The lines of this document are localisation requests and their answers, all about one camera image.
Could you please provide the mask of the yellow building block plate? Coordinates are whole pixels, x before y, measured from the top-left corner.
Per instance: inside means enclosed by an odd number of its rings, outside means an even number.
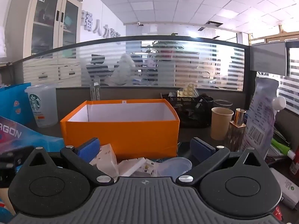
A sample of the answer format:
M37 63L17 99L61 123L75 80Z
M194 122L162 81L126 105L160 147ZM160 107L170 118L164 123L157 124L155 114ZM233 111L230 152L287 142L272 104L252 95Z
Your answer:
M189 83L184 88L181 88L177 91L178 97L190 97L190 98L196 98L199 96L199 93L193 83Z

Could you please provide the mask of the frosted glass partition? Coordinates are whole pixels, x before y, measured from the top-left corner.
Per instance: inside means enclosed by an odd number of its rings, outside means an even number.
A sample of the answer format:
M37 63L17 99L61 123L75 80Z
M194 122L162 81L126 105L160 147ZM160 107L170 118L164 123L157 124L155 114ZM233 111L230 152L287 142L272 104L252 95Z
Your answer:
M63 46L18 60L17 83L55 83L60 88L183 88L242 91L249 47L207 38L142 35Z

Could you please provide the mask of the clear plastic lid container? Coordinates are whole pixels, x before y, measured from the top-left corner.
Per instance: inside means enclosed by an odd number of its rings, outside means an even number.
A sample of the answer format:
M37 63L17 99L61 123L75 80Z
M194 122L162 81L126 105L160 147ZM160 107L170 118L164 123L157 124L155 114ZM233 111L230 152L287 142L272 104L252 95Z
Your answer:
M192 169L192 163L184 157L174 157L159 163L157 167L158 177L171 177L176 180Z

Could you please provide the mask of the Starbucks plastic cup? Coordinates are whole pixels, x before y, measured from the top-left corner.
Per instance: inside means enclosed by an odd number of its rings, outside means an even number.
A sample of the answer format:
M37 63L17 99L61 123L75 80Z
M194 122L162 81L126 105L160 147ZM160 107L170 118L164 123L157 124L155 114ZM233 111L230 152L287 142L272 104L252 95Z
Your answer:
M53 126L58 122L56 84L44 83L25 89L38 127Z

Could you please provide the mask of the small upright product box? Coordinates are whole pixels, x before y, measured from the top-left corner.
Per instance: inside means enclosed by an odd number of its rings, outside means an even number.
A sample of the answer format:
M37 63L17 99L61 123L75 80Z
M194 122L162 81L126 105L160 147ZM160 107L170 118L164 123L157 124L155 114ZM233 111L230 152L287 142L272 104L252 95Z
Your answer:
M91 82L90 84L90 96L92 101L100 100L100 83Z

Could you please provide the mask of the black mesh desk organizer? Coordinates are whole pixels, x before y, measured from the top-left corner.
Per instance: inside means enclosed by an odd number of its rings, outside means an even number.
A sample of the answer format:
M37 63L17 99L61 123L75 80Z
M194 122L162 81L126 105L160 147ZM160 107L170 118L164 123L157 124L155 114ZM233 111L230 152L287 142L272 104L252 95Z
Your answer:
M208 128L211 125L211 109L214 99L206 94L198 97L171 97L168 94L160 94L176 111L181 128Z

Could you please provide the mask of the gold perfume bottle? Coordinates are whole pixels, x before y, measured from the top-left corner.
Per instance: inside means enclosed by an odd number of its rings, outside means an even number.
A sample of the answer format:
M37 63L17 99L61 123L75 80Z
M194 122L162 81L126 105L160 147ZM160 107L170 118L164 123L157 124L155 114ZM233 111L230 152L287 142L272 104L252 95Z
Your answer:
M246 110L237 108L234 120L229 122L229 129L225 139L225 146L231 152L237 152L242 144L246 124L243 122Z

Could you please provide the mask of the brown paper cup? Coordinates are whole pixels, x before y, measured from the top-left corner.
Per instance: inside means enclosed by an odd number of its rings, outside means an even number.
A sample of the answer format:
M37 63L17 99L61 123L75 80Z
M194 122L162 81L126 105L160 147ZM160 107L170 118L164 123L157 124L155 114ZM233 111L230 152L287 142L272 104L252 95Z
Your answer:
M231 109L223 107L214 107L211 111L210 136L214 140L222 141L226 137L234 112Z

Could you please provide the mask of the white wall socket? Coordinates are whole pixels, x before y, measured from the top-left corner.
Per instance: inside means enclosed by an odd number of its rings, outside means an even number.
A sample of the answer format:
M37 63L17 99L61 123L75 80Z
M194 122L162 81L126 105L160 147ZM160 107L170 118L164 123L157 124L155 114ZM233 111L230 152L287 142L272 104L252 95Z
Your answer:
M114 180L119 176L117 158L111 144L101 146L99 153L90 164L96 166L100 171L109 175Z

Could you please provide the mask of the orange cardboard box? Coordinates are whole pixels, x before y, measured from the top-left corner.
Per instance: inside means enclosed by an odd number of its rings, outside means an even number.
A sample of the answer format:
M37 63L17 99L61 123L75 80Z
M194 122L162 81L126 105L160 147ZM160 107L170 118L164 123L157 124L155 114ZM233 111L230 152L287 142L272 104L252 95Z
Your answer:
M98 138L118 160L176 157L179 125L165 99L85 101L60 121L66 145Z

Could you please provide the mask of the beige glass-door cabinet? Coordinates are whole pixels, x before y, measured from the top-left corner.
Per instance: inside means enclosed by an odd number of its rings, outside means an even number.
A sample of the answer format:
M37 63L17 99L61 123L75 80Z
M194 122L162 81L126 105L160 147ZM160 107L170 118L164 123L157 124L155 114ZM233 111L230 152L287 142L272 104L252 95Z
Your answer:
M77 0L11 0L5 39L16 83L42 83L68 72L65 62L75 51L51 53L52 49L80 41L82 3Z

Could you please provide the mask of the purple spouted refill pouch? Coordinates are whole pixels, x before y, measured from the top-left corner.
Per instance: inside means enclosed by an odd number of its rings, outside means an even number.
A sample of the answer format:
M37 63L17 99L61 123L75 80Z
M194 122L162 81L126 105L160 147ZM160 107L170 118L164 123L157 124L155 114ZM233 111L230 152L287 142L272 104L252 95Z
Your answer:
M286 107L286 99L277 95L279 82L257 77L255 91L247 111L246 129L240 151L252 147L264 159L270 148L277 112Z

